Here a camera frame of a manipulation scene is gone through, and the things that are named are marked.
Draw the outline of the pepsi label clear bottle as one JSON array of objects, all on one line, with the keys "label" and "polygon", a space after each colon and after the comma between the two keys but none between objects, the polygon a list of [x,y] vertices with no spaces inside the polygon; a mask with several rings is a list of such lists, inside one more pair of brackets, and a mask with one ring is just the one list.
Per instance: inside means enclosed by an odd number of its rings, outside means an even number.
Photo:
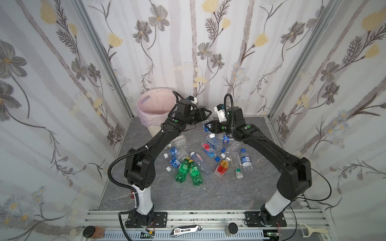
[{"label": "pepsi label clear bottle", "polygon": [[229,137],[226,134],[216,134],[216,138],[219,140],[219,142],[224,144],[229,144],[234,141],[232,137]]}]

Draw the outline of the blue label water bottle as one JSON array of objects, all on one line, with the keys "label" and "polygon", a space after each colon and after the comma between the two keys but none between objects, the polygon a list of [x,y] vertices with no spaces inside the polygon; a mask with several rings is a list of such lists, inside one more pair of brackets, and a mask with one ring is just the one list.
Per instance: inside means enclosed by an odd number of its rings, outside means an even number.
[{"label": "blue label water bottle", "polygon": [[250,167],[252,165],[250,155],[245,149],[241,149],[240,151],[240,161],[243,167]]}]

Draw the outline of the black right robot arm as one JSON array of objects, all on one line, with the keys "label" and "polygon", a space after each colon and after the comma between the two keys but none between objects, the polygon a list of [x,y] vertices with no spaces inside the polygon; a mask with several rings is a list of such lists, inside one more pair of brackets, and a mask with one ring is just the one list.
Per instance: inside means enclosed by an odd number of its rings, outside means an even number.
[{"label": "black right robot arm", "polygon": [[257,126],[247,124],[242,109],[234,105],[231,94],[227,93],[223,104],[218,107],[218,120],[207,124],[210,132],[231,135],[234,140],[252,147],[280,173],[274,195],[261,207],[258,215],[260,223],[270,227],[295,199],[312,187],[312,172],[315,170],[307,158],[288,153],[267,138]]}]

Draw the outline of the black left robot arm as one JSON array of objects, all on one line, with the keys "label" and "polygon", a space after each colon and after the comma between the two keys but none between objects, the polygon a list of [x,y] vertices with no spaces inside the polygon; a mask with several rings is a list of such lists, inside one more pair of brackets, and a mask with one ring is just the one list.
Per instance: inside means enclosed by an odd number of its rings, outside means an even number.
[{"label": "black left robot arm", "polygon": [[[149,227],[153,223],[154,204],[151,200],[151,185],[156,177],[155,161],[162,150],[185,131],[187,125],[199,124],[208,119],[212,111],[204,107],[198,108],[190,99],[183,98],[178,92],[172,92],[176,97],[175,105],[168,113],[166,121],[161,124],[161,130],[144,146],[130,149],[122,157],[118,157],[108,167],[108,178],[116,186],[132,191],[135,197],[135,207],[129,211],[120,211],[118,219],[120,228],[126,238],[131,240],[123,224],[122,215],[133,214],[137,224]],[[127,184],[118,182],[112,176],[114,166],[125,161],[124,177]]]}]

